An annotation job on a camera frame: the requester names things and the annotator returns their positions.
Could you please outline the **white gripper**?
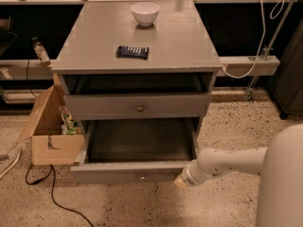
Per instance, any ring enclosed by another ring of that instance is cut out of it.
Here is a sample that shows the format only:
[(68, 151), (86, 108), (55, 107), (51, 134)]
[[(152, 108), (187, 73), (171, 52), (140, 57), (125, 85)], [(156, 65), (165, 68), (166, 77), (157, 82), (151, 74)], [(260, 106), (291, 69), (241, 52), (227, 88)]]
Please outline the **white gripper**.
[(198, 167), (196, 160), (188, 163), (181, 174), (174, 180), (174, 184), (179, 188), (190, 188), (201, 185), (205, 181), (203, 171)]

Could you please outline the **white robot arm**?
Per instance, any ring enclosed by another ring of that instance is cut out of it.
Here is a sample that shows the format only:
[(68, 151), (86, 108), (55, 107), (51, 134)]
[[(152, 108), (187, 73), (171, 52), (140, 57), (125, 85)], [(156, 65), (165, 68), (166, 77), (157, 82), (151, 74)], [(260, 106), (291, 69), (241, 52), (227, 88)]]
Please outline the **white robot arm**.
[(187, 189), (229, 171), (260, 176), (256, 227), (303, 227), (303, 124), (279, 132), (266, 148), (205, 148), (174, 183)]

